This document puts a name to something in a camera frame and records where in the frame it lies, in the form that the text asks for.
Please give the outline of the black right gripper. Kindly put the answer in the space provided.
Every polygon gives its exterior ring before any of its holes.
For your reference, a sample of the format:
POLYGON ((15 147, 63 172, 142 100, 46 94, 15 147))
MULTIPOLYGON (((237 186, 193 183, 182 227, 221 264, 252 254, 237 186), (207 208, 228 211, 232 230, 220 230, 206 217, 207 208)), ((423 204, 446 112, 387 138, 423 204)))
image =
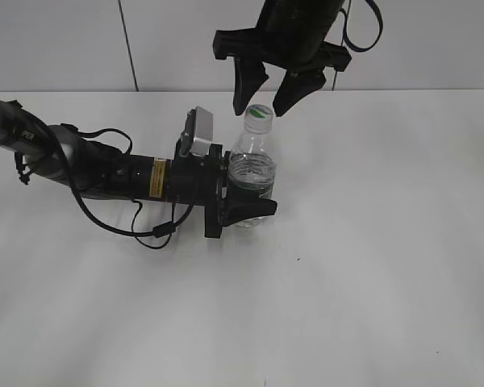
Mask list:
POLYGON ((287 70, 273 100, 277 117, 282 117, 306 96, 326 83, 323 69, 344 71, 352 60, 346 48, 325 41, 327 28, 263 28, 218 30, 213 40, 217 60, 234 59, 233 108, 245 112, 254 94, 269 79, 265 65, 287 70))

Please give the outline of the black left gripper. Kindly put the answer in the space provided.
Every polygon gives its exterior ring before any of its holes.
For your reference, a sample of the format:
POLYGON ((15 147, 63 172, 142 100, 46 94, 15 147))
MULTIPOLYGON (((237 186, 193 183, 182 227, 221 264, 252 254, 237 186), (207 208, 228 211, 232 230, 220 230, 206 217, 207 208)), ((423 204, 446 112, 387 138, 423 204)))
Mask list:
POLYGON ((169 169, 167 198, 170 202, 204 209, 206 238, 219 239, 224 227, 275 215, 277 202, 271 199, 224 200, 231 152, 223 154, 222 145, 211 144, 205 156, 194 156, 191 152, 183 156, 181 150, 182 143, 177 142, 169 169))

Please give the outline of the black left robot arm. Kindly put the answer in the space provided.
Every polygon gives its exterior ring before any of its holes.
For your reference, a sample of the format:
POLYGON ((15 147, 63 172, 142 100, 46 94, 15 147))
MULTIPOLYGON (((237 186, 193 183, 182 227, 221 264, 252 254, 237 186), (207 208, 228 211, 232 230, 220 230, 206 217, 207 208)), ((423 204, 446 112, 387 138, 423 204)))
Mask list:
POLYGON ((48 125, 16 100, 0 100, 0 148, 13 152, 19 180, 37 175, 66 185, 85 216, 114 233, 139 238, 169 238, 190 216, 204 209, 204 235, 218 239, 225 227, 256 217, 273 216, 277 203, 228 180, 230 152, 213 143, 213 115, 190 110, 173 158, 135 155, 96 139, 104 130, 79 131, 71 124, 48 125), (123 230, 100 221, 85 201, 128 200, 182 204, 186 212, 149 231, 123 230))

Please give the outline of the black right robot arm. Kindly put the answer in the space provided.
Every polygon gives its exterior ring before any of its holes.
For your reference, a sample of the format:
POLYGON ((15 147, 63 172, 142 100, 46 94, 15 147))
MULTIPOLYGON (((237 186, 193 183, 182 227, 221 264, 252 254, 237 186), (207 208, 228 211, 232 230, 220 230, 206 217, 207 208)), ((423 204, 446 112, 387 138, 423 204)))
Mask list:
POLYGON ((346 70, 348 49, 325 40, 342 6, 342 1, 266 1, 255 27, 215 32, 215 59, 234 61, 236 115, 269 79, 266 64, 286 71, 273 100, 278 117, 324 87, 326 68, 346 70))

